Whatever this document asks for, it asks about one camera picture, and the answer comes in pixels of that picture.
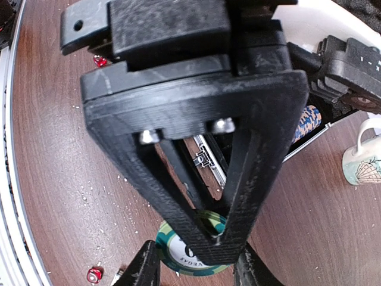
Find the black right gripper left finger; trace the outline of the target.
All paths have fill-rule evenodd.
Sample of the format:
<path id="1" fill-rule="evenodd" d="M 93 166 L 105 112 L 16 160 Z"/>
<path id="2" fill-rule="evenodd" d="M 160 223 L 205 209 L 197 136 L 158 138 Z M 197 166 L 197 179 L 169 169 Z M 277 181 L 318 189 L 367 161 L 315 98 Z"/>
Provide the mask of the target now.
<path id="1" fill-rule="evenodd" d="M 159 286 L 160 262 L 155 242 L 147 240 L 114 285 Z"/>

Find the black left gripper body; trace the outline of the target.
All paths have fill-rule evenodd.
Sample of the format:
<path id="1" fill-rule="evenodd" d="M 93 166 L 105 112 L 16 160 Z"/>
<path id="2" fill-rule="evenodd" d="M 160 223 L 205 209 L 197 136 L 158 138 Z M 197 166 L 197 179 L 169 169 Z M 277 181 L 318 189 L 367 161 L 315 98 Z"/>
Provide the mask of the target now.
<path id="1" fill-rule="evenodd" d="M 86 129 L 134 188 L 207 265 L 237 261 L 307 103 L 281 1 L 78 1 L 60 18 L 60 49 L 88 48 L 110 65 L 84 74 Z M 212 133 L 279 142 L 271 179 L 209 195 L 185 138 Z M 212 234 L 198 217 L 226 218 Z"/>

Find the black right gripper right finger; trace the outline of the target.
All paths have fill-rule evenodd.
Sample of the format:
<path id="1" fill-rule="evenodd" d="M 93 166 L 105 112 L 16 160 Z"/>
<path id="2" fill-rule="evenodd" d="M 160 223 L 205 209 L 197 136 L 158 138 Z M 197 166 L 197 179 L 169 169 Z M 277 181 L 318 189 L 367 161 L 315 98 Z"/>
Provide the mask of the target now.
<path id="1" fill-rule="evenodd" d="M 283 286 L 249 243 L 234 264 L 233 279 L 235 286 Z"/>

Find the green poker chip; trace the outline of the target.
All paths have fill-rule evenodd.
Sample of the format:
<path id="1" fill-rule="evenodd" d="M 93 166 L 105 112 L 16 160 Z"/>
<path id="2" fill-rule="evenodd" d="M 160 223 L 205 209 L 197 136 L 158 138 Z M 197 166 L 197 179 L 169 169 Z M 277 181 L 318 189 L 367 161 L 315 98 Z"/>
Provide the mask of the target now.
<path id="1" fill-rule="evenodd" d="M 198 210 L 196 213 L 212 234 L 220 234 L 224 231 L 225 217 L 210 210 Z M 160 260 L 179 274 L 211 276 L 229 267 L 229 265 L 210 266 L 201 262 L 166 221 L 162 221 L 158 229 L 155 246 Z"/>

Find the red die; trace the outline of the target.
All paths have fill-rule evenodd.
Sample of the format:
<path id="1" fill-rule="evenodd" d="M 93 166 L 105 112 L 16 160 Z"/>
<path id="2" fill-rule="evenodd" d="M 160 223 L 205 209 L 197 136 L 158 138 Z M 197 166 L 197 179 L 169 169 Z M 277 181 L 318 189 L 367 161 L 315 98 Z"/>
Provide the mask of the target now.
<path id="1" fill-rule="evenodd" d="M 108 60 L 100 55 L 94 55 L 93 61 L 97 67 L 103 67 L 108 64 Z"/>
<path id="2" fill-rule="evenodd" d="M 86 280 L 92 284 L 98 284 L 102 279 L 103 273 L 103 268 L 99 266 L 91 267 L 86 274 Z"/>

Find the aluminium poker chip case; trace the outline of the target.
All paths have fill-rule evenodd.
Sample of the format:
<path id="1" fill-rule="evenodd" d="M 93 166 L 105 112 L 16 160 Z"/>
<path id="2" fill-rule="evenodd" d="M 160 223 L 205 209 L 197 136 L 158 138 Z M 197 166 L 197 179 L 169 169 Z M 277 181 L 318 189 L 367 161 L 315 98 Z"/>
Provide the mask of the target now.
<path id="1" fill-rule="evenodd" d="M 339 1 L 339 6 L 348 18 L 341 20 L 341 34 L 330 35 L 343 41 L 358 40 L 360 27 L 364 24 L 380 30 L 379 1 Z M 309 51 L 306 44 L 291 42 Z M 380 51 L 380 40 L 369 40 L 364 44 Z M 331 106 L 333 117 L 356 109 L 342 101 L 326 101 L 326 104 Z M 196 136 L 196 141 L 200 151 L 194 159 L 195 165 L 210 167 L 222 186 L 239 186 L 243 181 L 253 184 L 261 179 L 271 179 L 276 171 L 274 164 L 279 161 L 279 142 L 266 143 L 256 136 L 237 136 L 233 139 L 224 137 L 219 144 L 215 137 L 206 135 Z"/>

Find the right poker chip row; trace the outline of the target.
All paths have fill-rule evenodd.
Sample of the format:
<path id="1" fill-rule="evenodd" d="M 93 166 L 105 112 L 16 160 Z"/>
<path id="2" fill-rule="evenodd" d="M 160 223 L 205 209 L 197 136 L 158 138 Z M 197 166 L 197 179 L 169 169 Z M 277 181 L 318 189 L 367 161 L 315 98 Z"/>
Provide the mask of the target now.
<path id="1" fill-rule="evenodd" d="M 296 143 L 321 125 L 322 117 L 317 107 L 308 105 L 304 108 L 298 122 L 292 143 Z"/>

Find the cream ceramic mug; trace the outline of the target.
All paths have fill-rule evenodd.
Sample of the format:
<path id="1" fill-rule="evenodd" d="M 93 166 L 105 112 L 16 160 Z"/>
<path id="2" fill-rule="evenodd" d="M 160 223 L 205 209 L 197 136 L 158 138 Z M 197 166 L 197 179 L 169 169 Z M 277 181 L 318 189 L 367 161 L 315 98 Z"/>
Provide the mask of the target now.
<path id="1" fill-rule="evenodd" d="M 356 144 L 343 154 L 343 174 L 351 185 L 380 183 L 380 135 L 362 140 L 364 132 L 370 129 L 380 129 L 380 118 L 363 121 Z"/>

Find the front aluminium rail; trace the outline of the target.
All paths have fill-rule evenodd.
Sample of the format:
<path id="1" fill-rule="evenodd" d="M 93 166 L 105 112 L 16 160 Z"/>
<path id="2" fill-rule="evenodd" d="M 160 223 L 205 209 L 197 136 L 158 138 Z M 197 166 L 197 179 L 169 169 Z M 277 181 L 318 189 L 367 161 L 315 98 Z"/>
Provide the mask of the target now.
<path id="1" fill-rule="evenodd" d="M 15 58 L 25 1 L 16 1 L 11 30 L 1 43 L 1 285 L 50 285 L 21 193 L 14 149 Z"/>

